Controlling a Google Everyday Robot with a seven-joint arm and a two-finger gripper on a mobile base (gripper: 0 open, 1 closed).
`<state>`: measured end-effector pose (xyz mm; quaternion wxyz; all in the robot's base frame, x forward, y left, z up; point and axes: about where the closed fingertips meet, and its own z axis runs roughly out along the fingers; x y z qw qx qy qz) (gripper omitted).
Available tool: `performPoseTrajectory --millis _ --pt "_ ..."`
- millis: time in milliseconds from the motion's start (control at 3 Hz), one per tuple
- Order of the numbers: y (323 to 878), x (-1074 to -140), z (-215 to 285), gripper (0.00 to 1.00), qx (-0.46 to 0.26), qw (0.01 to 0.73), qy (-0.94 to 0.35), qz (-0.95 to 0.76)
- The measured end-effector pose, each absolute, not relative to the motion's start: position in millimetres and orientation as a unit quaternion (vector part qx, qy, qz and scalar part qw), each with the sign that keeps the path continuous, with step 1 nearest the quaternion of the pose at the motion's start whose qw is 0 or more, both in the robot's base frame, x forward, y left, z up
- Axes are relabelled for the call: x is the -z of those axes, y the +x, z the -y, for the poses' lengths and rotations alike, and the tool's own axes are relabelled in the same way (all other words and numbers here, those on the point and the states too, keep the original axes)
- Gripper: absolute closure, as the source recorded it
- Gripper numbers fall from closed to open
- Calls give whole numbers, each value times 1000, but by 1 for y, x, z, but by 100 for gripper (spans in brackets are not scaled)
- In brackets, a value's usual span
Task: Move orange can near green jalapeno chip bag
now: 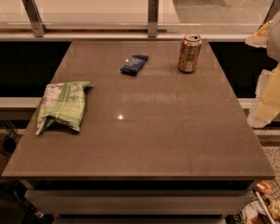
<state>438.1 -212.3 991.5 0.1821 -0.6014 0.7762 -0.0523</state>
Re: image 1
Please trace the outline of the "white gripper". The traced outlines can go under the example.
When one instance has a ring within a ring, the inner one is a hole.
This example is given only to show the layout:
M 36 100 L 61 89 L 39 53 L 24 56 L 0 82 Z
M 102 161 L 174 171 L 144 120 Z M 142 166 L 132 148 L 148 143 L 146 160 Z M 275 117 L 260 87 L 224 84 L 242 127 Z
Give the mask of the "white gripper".
M 280 113 L 280 10 L 258 30 L 249 36 L 245 43 L 254 48 L 267 48 L 270 58 L 279 62 L 274 70 L 263 69 L 259 75 L 254 99 L 247 123 L 253 128 L 263 128 Z

